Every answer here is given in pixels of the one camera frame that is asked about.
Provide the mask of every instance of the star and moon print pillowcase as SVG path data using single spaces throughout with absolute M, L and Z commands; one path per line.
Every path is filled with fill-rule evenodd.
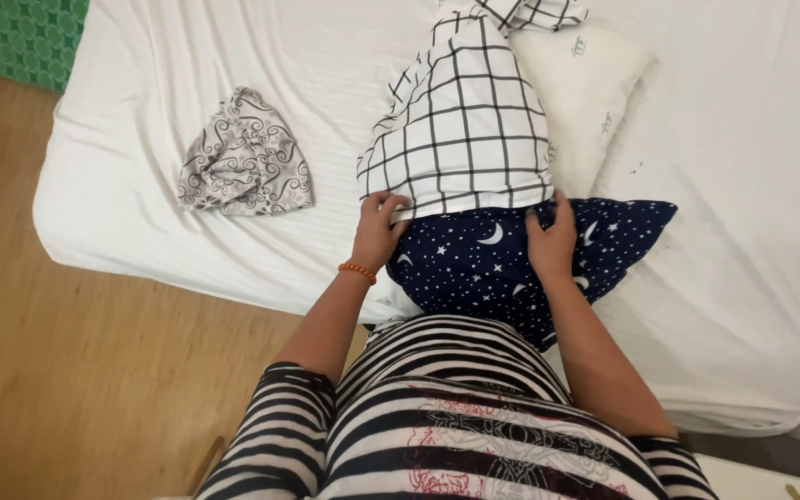
M 554 199 L 534 206 L 542 229 Z M 571 199 L 573 277 L 588 303 L 606 295 L 656 243 L 677 206 L 662 201 Z M 478 208 L 414 219 L 387 274 L 425 313 L 504 321 L 545 351 L 555 344 L 548 301 L 526 252 L 526 208 Z

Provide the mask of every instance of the hand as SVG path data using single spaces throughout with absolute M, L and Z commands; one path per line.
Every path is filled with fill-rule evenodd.
M 547 288 L 557 282 L 572 280 L 572 251 L 576 245 L 576 220 L 570 201 L 555 189 L 555 223 L 545 231 L 532 209 L 526 212 L 527 254 L 530 266 Z
M 394 254 L 397 241 L 410 223 L 409 220 L 400 221 L 391 228 L 391 214 L 398 206 L 408 204 L 406 197 L 387 191 L 372 193 L 364 199 L 360 206 L 360 222 L 356 225 L 354 250 L 348 262 L 365 267 L 372 274 L 378 273 Z

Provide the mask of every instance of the sleeve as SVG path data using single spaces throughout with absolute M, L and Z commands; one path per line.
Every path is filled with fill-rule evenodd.
M 694 455 L 671 437 L 629 437 L 647 460 L 670 498 L 679 500 L 718 500 Z
M 325 376 L 295 363 L 268 366 L 237 437 L 197 498 L 294 500 L 317 494 L 334 402 L 335 388 Z

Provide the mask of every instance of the gray swirl patterned fabric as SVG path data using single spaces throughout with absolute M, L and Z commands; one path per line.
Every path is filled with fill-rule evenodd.
M 304 156 L 257 91 L 237 87 L 190 144 L 178 204 L 225 215 L 278 215 L 313 206 Z

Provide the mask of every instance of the black and white plaid fabric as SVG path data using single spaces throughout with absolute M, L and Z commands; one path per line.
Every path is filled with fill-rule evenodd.
M 358 157 L 360 199 L 406 195 L 394 220 L 551 198 L 539 98 L 508 47 L 515 28 L 556 31 L 588 10 L 574 0 L 474 0 L 442 17 L 432 46 L 393 85 L 391 110 Z

